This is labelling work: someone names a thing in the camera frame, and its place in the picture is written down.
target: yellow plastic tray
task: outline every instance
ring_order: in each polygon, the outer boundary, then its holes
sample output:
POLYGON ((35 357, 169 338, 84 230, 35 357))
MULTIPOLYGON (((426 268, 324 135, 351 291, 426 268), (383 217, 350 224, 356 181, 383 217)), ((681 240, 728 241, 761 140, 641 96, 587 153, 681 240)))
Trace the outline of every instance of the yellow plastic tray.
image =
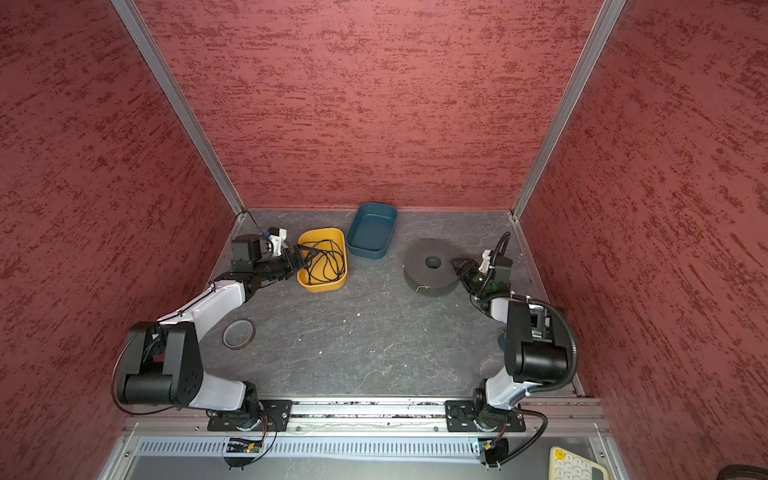
MULTIPOLYGON (((306 243, 306 242, 319 242, 321 240, 333 240, 334 242, 339 244, 339 247, 341 247, 341 251, 344 254, 344 274, 342 275, 341 279, 331 282, 331 283, 320 283, 317 285, 310 285, 310 275, 307 273, 306 270, 301 269, 299 270, 299 274, 297 275, 297 278, 299 280, 299 283, 301 283, 301 286, 307 289, 308 292, 311 293, 321 293, 321 292, 330 292, 331 290, 338 290, 339 288, 343 287, 346 283, 346 274, 349 272, 349 264, 346 261, 346 246, 344 245, 344 232, 339 230, 338 228, 319 228, 317 230, 309 230, 304 233, 302 233, 301 237, 299 237, 299 243, 306 243)), ((324 250, 330 250, 330 243, 319 243, 316 245, 317 248, 322 248, 324 250)), ((304 252, 304 256, 306 257, 309 252, 304 252)), ((319 277, 320 276, 320 269, 322 268, 322 272, 326 274, 327 276, 333 276, 333 270, 331 270, 331 266, 328 264, 328 260, 325 258, 321 258, 319 260, 315 260, 316 264, 313 266, 313 272, 314 276, 319 277)))

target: adhesive tape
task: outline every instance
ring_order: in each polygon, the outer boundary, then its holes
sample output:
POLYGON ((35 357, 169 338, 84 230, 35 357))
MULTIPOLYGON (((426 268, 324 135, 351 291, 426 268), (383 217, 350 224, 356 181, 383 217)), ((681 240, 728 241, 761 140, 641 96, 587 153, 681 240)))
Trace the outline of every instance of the adhesive tape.
POLYGON ((458 282, 451 260, 460 256, 458 249, 445 240, 417 240, 406 250, 403 276, 416 293, 426 296, 448 295, 458 282))

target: mounting plate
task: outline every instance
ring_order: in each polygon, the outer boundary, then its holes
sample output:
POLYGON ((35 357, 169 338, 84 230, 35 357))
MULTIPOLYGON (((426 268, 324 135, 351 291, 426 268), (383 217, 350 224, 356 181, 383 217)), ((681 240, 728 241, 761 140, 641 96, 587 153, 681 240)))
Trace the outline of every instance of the mounting plate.
MULTIPOLYGON (((507 425, 507 432, 524 432, 525 420, 522 416, 517 417, 513 412, 509 412, 504 417, 507 425)), ((486 432, 479 428, 475 422, 475 410, 470 400, 448 400, 445 402, 445 421, 448 424, 449 432, 486 432)), ((488 432, 500 432, 503 428, 501 422, 493 430, 488 432)))
MULTIPOLYGON (((270 426, 269 431, 275 431, 275 424, 277 423, 277 431, 285 432, 290 420, 290 408, 293 402, 290 400, 262 400, 261 407, 263 411, 269 415, 270 426)), ((214 412, 210 420, 208 420, 208 432, 239 432, 245 433, 243 430, 239 430, 235 425, 238 424, 238 415, 236 413, 227 413, 226 417, 222 417, 220 414, 214 412)), ((242 420, 247 420, 248 415, 242 414, 242 420)))

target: blue plastic tray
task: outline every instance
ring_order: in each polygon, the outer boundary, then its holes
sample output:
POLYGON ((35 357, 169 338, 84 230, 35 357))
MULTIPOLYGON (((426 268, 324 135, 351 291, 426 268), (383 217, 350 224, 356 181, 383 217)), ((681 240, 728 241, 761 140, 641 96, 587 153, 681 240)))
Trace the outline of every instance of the blue plastic tray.
POLYGON ((397 209, 394 207, 377 202, 360 205, 346 235, 349 252, 374 260, 384 257, 395 231, 395 220, 397 209))

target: red textured wall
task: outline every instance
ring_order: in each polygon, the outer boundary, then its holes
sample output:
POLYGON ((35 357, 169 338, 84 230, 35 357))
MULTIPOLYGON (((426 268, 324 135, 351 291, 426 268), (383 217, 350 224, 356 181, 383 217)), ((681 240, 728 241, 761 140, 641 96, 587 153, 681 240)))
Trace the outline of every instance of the red textured wall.
POLYGON ((768 3, 630 0, 523 215, 633 480, 768 466, 768 3))
POLYGON ((602 1, 137 4, 248 207, 504 210, 602 1))
POLYGON ((134 322, 202 290, 233 216, 108 0, 0 5, 0 478, 93 478, 134 322))

